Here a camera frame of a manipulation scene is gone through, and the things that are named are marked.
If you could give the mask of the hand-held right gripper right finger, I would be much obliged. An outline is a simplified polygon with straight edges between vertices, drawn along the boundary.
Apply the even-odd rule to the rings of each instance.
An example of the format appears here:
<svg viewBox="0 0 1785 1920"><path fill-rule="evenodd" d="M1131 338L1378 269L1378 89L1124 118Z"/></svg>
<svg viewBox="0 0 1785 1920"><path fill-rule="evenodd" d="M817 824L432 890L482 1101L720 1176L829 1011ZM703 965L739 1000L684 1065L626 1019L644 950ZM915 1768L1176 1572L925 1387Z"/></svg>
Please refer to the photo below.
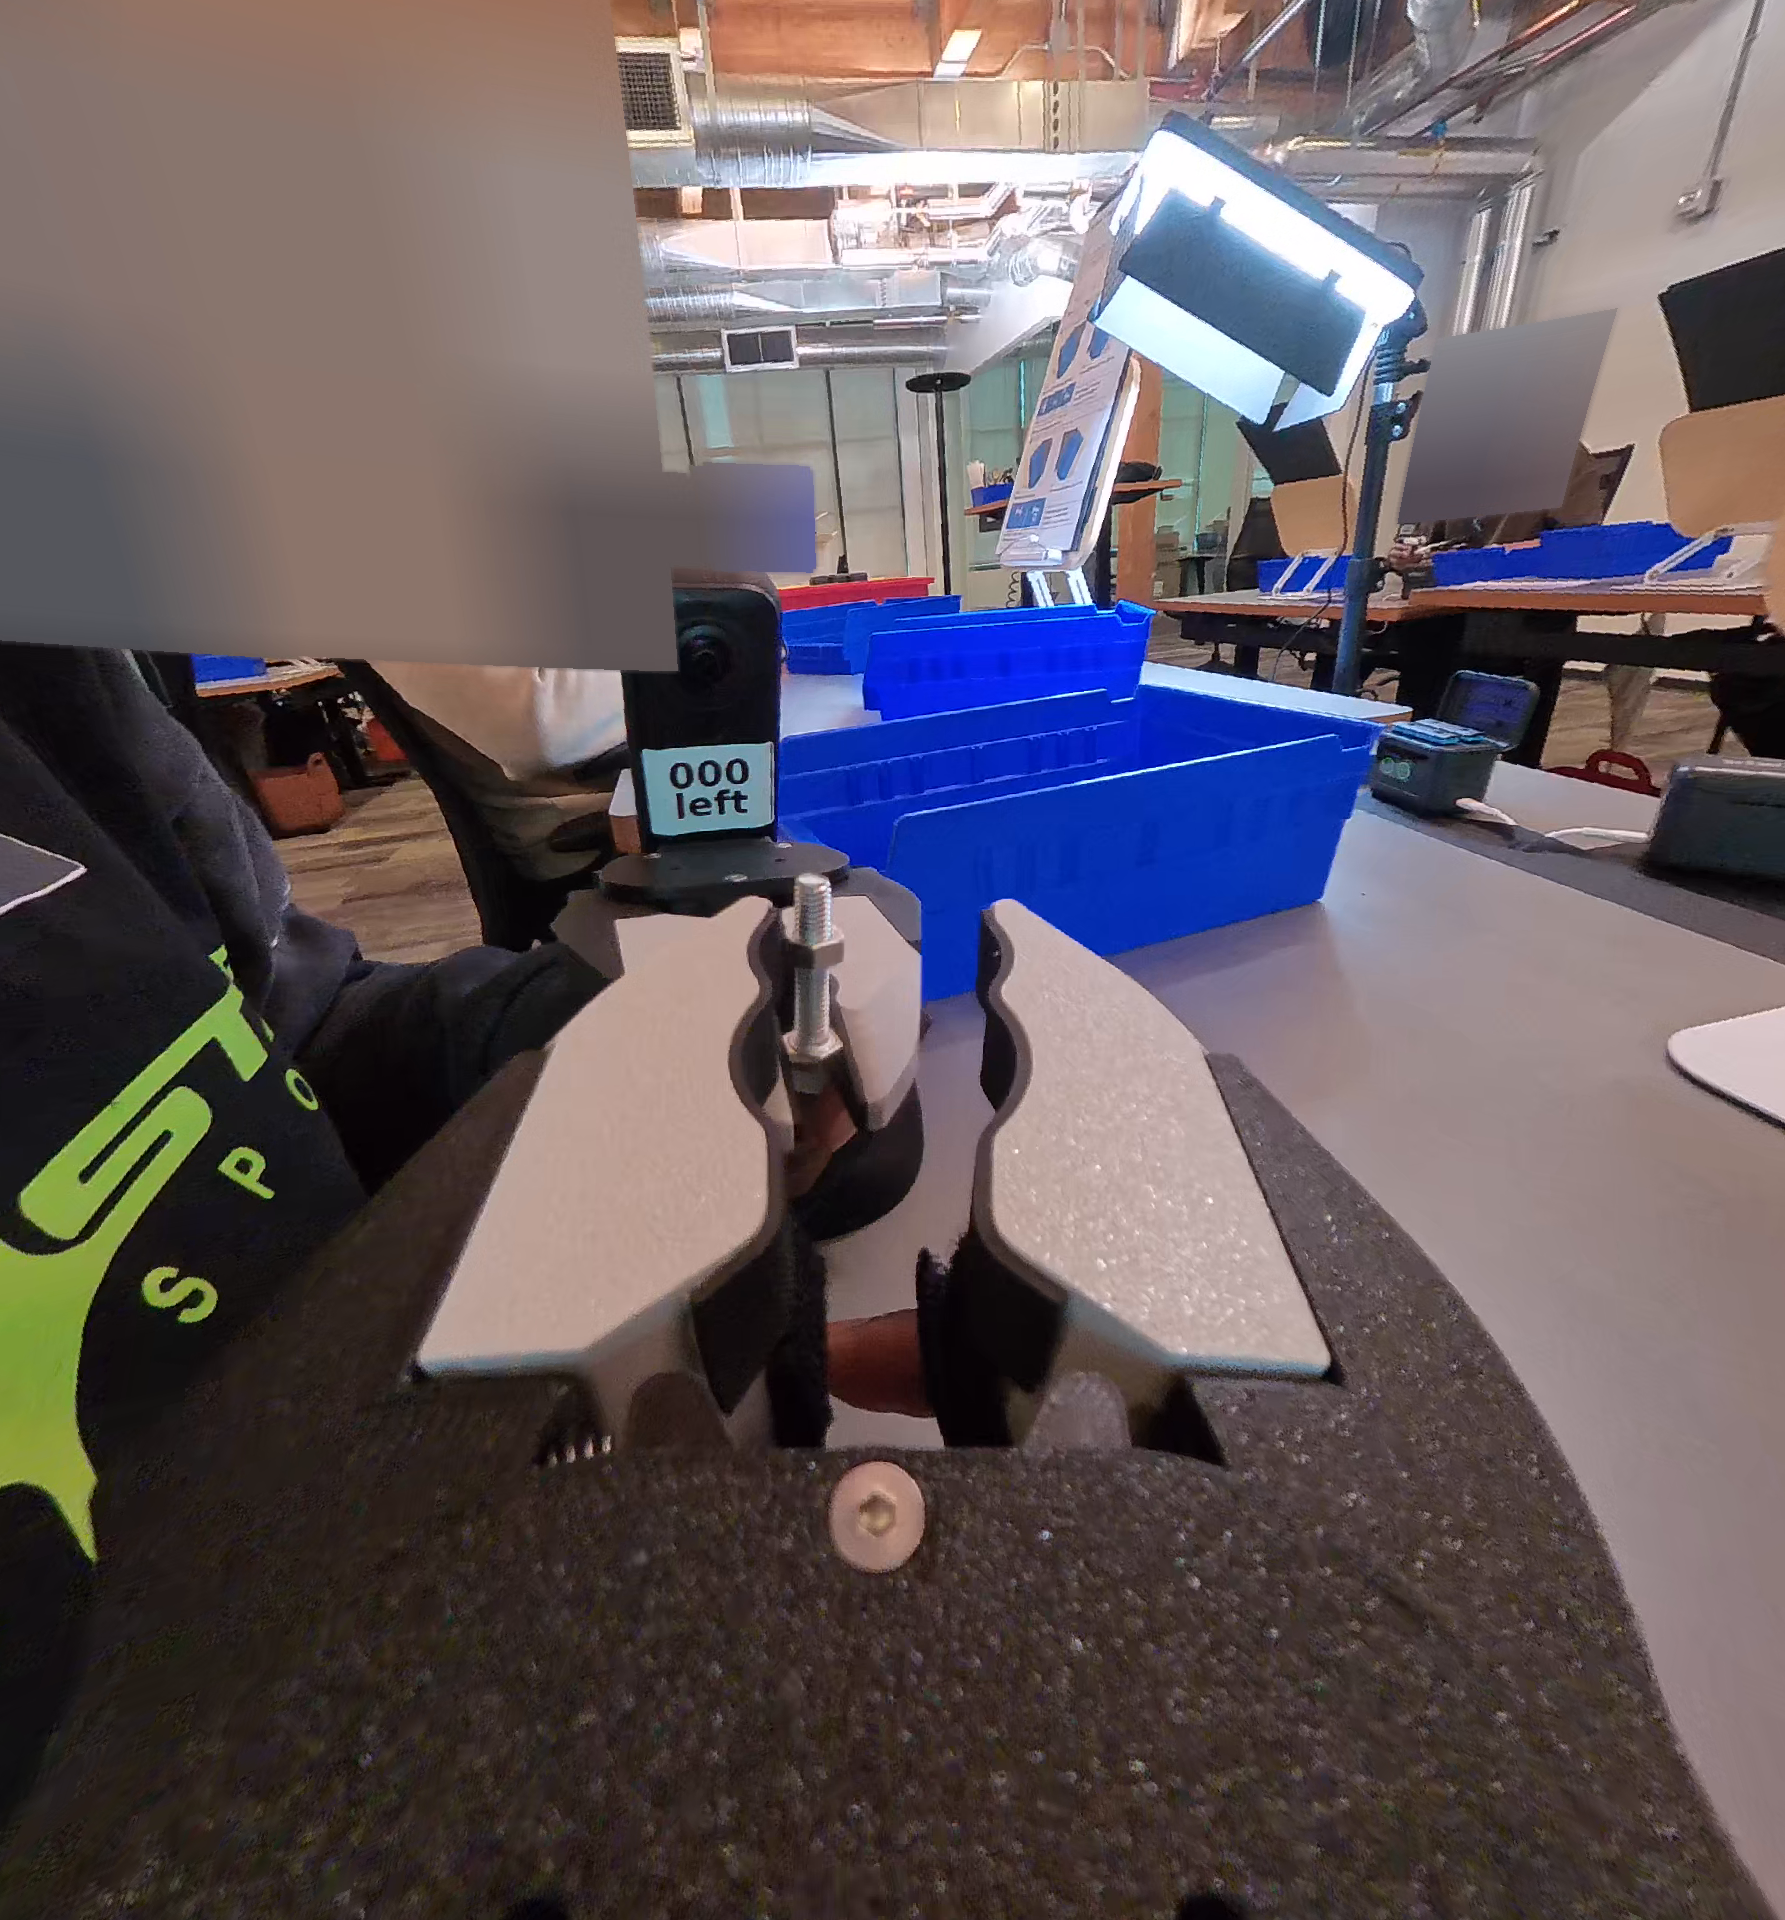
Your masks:
<svg viewBox="0 0 1785 1920"><path fill-rule="evenodd" d="M977 1427L1205 1443L1205 1381L1335 1354L1203 1042L1019 899L983 911L973 1188Z"/></svg>

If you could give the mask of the black floor lamp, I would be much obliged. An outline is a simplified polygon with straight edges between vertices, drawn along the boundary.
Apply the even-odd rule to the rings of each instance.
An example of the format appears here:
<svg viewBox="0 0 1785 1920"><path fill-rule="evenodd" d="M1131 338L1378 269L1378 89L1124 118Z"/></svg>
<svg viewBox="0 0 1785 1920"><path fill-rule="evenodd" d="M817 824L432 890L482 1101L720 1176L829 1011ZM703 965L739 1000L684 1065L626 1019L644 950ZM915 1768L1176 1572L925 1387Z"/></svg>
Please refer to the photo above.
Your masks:
<svg viewBox="0 0 1785 1920"><path fill-rule="evenodd" d="M936 531L939 531L939 594L955 594L953 571L953 530L958 514L953 511L953 448L951 448L951 404L973 383L970 372L946 368L928 368L904 378L904 389L930 405L934 491L936 491Z"/></svg>

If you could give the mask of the dark charger case with batteries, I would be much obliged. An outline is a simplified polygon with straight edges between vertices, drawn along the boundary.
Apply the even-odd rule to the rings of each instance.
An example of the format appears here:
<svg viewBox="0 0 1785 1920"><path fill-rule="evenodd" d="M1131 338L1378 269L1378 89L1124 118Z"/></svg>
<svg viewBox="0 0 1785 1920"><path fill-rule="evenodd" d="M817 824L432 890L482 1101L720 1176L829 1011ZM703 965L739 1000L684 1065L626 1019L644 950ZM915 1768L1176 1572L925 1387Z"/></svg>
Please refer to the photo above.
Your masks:
<svg viewBox="0 0 1785 1920"><path fill-rule="evenodd" d="M1427 817L1481 803L1493 768L1522 745L1538 706L1540 689L1523 678L1456 671L1433 716L1384 732L1367 778L1371 798Z"/></svg>

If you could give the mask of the blue plastic bin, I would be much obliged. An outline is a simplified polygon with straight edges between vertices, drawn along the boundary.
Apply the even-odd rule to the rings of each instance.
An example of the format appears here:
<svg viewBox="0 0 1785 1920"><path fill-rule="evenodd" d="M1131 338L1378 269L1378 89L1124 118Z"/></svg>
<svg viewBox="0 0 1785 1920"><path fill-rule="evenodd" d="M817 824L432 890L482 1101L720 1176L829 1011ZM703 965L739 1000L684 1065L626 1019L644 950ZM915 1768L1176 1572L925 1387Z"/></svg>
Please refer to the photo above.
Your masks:
<svg viewBox="0 0 1785 1920"><path fill-rule="evenodd" d="M960 595L786 606L783 617L784 669L813 678L865 675L878 633L901 622L953 617L960 609Z"/></svg>
<svg viewBox="0 0 1785 1920"><path fill-rule="evenodd" d="M1141 684L1151 620L1136 601L973 612L899 603L865 643L863 703L891 721L1074 693L1124 701Z"/></svg>
<svg viewBox="0 0 1785 1920"><path fill-rule="evenodd" d="M928 1000L998 899L1103 956L1321 899L1387 728L1190 679L788 737L783 825L919 899Z"/></svg>

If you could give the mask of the person's right hand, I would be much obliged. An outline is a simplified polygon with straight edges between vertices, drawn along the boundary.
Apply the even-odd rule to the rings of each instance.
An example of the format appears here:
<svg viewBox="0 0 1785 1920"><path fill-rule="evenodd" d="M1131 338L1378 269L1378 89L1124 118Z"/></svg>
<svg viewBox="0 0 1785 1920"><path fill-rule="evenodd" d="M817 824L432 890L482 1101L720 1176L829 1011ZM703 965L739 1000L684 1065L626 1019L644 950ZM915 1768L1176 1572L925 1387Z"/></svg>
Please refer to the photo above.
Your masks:
<svg viewBox="0 0 1785 1920"><path fill-rule="evenodd" d="M827 1386L839 1405L928 1418L932 1396L919 1311L909 1306L833 1319L827 1328Z"/></svg>

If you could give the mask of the grey teal case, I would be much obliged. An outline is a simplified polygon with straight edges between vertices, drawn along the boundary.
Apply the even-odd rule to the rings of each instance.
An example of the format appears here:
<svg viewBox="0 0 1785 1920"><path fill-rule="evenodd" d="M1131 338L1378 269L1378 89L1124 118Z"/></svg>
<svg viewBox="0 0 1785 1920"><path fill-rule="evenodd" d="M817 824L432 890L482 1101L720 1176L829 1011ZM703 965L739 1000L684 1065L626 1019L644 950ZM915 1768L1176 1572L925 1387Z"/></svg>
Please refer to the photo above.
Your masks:
<svg viewBox="0 0 1785 1920"><path fill-rule="evenodd" d="M1680 763L1642 859L1660 872L1785 885L1785 757Z"/></svg>

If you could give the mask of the brown leather bag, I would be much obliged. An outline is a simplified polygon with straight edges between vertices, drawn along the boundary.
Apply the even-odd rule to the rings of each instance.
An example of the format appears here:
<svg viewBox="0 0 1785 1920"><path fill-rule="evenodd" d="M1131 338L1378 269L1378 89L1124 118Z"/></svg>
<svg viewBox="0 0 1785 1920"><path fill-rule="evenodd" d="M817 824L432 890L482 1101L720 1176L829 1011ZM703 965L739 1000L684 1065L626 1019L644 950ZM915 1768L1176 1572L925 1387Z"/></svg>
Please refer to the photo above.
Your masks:
<svg viewBox="0 0 1785 1920"><path fill-rule="evenodd" d="M250 778L257 807L277 841L327 832L344 820L336 768L322 751L297 765L255 768Z"/></svg>

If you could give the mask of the thin long steel bolt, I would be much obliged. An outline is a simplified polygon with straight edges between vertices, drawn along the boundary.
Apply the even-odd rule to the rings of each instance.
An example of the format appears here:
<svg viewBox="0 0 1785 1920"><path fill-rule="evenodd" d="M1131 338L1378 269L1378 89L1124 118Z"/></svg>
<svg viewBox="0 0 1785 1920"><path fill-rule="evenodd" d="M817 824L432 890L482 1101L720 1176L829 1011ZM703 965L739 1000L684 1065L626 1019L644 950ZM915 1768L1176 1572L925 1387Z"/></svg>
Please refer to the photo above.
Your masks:
<svg viewBox="0 0 1785 1920"><path fill-rule="evenodd" d="M844 935L836 923L833 883L827 875L794 876L788 910L783 911L784 940L822 941ZM844 1053L844 1039L833 1016L835 972L794 972L790 965L793 1019L784 1032L784 1066L793 1091L817 1095L830 1080Z"/></svg>

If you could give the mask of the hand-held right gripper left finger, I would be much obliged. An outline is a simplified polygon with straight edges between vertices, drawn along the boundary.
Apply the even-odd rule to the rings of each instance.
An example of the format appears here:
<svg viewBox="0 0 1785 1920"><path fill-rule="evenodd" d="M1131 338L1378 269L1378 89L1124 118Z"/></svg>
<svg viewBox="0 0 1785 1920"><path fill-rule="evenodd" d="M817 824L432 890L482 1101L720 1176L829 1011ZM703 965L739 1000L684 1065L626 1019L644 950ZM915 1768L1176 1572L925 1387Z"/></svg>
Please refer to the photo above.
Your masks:
<svg viewBox="0 0 1785 1920"><path fill-rule="evenodd" d="M644 1381L678 1374L731 1440L767 1443L790 1321L788 1093L709 1091L622 1013L615 980L549 1046L416 1365L572 1379L615 1440Z"/></svg>

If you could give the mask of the cardboard box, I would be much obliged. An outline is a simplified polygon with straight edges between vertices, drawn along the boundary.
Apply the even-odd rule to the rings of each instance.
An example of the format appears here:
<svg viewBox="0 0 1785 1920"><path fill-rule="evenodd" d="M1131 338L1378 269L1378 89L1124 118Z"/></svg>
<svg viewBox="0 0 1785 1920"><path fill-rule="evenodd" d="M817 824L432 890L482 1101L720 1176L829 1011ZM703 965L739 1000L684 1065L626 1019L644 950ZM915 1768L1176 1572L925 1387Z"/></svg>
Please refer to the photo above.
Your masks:
<svg viewBox="0 0 1785 1920"><path fill-rule="evenodd" d="M1290 560L1347 558L1353 550L1358 493L1343 473L1274 484L1270 511Z"/></svg>

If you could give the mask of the black light stand pole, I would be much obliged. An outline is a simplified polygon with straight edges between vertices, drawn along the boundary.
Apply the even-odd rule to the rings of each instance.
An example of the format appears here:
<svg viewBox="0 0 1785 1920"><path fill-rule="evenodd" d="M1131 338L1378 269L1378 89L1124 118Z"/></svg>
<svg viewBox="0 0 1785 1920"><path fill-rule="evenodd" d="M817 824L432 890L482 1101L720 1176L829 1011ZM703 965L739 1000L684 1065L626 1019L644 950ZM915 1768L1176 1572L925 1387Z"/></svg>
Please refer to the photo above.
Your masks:
<svg viewBox="0 0 1785 1920"><path fill-rule="evenodd" d="M1378 543L1378 524L1390 467L1390 450L1405 439L1409 419L1415 411L1415 401L1402 395L1398 389L1408 378L1430 372L1430 362L1415 359L1412 353L1427 330L1429 317L1425 304L1412 299L1409 308L1383 330L1371 357L1358 506L1355 512L1353 550L1349 558L1347 594L1332 675L1332 693L1349 698L1355 698L1360 690L1369 603L1376 582L1384 574L1384 549Z"/></svg>

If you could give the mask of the black wall panel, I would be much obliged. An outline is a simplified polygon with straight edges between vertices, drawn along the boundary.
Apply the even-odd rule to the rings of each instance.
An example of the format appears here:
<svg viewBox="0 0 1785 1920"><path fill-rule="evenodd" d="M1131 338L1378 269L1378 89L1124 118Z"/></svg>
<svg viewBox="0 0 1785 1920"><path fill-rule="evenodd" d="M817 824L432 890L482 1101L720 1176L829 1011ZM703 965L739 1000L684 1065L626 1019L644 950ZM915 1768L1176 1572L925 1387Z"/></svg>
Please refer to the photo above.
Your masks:
<svg viewBox="0 0 1785 1920"><path fill-rule="evenodd" d="M1785 247L1658 296L1688 411L1785 397Z"/></svg>

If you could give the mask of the plywood board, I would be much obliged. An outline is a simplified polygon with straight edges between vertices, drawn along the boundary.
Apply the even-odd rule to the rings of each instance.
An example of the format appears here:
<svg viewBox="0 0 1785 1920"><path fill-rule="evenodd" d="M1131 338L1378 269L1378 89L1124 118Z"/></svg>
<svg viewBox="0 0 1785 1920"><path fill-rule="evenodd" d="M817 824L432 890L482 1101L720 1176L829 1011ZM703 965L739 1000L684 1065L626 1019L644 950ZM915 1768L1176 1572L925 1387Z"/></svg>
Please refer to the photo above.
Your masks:
<svg viewBox="0 0 1785 1920"><path fill-rule="evenodd" d="M1668 519L1688 541L1785 512L1785 395L1683 413L1658 436Z"/></svg>

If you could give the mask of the long blue bin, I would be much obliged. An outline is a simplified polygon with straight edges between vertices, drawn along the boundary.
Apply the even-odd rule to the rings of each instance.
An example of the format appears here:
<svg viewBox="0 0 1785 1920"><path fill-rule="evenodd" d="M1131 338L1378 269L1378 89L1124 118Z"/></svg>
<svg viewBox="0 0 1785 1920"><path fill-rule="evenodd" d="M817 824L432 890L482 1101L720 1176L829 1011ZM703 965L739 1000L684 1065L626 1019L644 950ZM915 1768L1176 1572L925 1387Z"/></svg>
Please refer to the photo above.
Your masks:
<svg viewBox="0 0 1785 1920"><path fill-rule="evenodd" d="M1430 585L1643 582L1711 571L1730 537L1691 541L1669 521L1630 519L1547 530L1530 541L1458 547L1433 555Z"/></svg>

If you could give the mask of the person's left forearm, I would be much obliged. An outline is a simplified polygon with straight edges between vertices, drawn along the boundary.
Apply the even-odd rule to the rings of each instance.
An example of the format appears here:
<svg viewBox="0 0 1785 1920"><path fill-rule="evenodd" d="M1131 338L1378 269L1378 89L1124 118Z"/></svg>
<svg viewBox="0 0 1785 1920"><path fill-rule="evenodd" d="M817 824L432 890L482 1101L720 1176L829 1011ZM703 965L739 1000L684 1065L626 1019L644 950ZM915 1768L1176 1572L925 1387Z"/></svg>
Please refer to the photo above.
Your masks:
<svg viewBox="0 0 1785 1920"><path fill-rule="evenodd" d="M264 1013L369 1191L383 1187L524 1052L608 984L561 941L473 946L425 963L369 958L335 924L293 916Z"/></svg>

